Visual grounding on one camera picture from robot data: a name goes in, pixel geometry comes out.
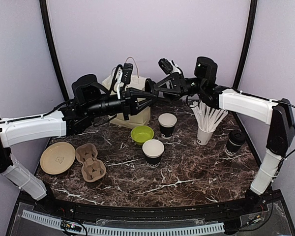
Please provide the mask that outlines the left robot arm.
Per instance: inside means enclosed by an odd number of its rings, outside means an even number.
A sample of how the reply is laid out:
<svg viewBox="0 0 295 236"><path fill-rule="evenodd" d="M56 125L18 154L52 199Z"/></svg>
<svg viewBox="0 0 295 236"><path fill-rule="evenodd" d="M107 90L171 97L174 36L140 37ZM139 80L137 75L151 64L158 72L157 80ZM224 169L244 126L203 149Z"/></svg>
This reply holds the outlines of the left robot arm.
<svg viewBox="0 0 295 236"><path fill-rule="evenodd" d="M94 74L87 74L72 84L74 98L60 103L45 114L22 118L0 117L0 174L18 188L27 192L48 214L59 211L50 188L36 178L11 153L15 144L48 137L65 137L80 134L90 127L97 117L123 114L124 118L136 115L156 101L151 91L125 88L111 94L98 83Z"/></svg>

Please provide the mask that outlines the black plastic cup lid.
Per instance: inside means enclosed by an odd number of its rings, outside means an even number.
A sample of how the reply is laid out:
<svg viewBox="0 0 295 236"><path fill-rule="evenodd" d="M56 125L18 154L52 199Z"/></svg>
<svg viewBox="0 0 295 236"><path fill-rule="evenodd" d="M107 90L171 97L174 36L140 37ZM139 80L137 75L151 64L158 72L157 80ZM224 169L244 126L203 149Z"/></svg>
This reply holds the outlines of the black plastic cup lid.
<svg viewBox="0 0 295 236"><path fill-rule="evenodd" d="M145 80L145 92L155 94L154 85L155 85L155 81L153 81L151 78L147 78Z"/></svg>

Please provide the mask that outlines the black paper coffee cup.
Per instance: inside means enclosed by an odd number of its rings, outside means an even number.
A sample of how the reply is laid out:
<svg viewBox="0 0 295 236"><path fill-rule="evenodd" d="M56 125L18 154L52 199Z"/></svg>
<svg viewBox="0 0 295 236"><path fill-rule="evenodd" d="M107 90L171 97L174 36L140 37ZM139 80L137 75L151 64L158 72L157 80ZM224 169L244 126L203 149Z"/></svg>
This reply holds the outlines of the black paper coffee cup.
<svg viewBox="0 0 295 236"><path fill-rule="evenodd" d="M225 145L224 151L229 157L233 157L240 150L242 145L243 144L236 144L233 143L231 140L228 140Z"/></svg>

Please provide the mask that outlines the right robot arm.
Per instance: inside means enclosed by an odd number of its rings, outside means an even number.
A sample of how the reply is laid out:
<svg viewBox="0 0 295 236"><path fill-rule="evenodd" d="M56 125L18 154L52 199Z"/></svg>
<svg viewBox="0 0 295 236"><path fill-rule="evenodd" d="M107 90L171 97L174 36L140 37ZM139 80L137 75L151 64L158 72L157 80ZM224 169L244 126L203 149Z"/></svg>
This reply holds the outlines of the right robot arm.
<svg viewBox="0 0 295 236"><path fill-rule="evenodd" d="M194 78L185 78L182 70L167 59L160 59L159 67L167 77L154 85L170 100L198 95L201 102L214 109L236 112L269 125L266 152L256 177L241 203L245 213L252 213L260 205L260 198L279 174L284 161L291 155L289 148L295 136L295 120L289 100L272 100L244 93L235 88L216 84L217 64L210 58L198 57Z"/></svg>

